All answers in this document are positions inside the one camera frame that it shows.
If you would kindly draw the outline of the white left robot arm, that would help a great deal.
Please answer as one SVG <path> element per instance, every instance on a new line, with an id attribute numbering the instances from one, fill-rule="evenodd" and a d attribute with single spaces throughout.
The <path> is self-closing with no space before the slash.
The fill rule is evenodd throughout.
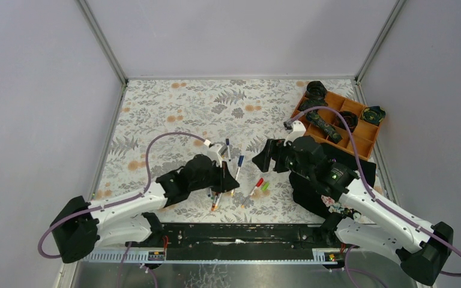
<path id="1" fill-rule="evenodd" d="M 148 188 L 92 202 L 74 197 L 50 225 L 58 257 L 73 263 L 98 247 L 146 241 L 162 228 L 156 210 L 182 202 L 196 190 L 227 193 L 239 186 L 226 162 L 218 167 L 198 154 L 179 169 L 159 176 Z"/>

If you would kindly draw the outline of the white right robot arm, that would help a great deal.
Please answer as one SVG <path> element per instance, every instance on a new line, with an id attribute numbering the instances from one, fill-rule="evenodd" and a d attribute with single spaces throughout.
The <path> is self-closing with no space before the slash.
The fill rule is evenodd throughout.
<path id="1" fill-rule="evenodd" d="M 354 169 L 333 161 L 310 136 L 294 141 L 269 139 L 252 162 L 261 172 L 291 172 L 301 177 L 300 192 L 327 196 L 371 220 L 375 226 L 361 227 L 352 218 L 328 217 L 330 229 L 346 244 L 374 251 L 394 263 L 413 280 L 431 286 L 448 260 L 454 230 L 440 221 L 433 224 L 397 206 L 375 192 Z"/>

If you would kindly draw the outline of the green pen cap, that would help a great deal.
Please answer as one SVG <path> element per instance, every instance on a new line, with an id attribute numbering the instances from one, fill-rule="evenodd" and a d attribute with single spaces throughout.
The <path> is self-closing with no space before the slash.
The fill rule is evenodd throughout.
<path id="1" fill-rule="evenodd" d="M 270 183 L 269 182 L 265 182 L 262 186 L 261 186 L 261 191 L 266 191 L 269 187 Z"/>

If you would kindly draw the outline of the white pen blue end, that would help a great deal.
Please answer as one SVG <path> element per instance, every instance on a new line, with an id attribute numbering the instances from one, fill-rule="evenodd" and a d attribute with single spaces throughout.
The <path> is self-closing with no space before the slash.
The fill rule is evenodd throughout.
<path id="1" fill-rule="evenodd" d="M 237 161 L 237 168 L 236 168 L 235 175 L 234 175 L 234 180 L 236 181 L 238 181 L 238 177 L 240 174 L 241 167 L 243 165 L 243 161 L 244 161 L 244 155 L 240 155 Z"/>

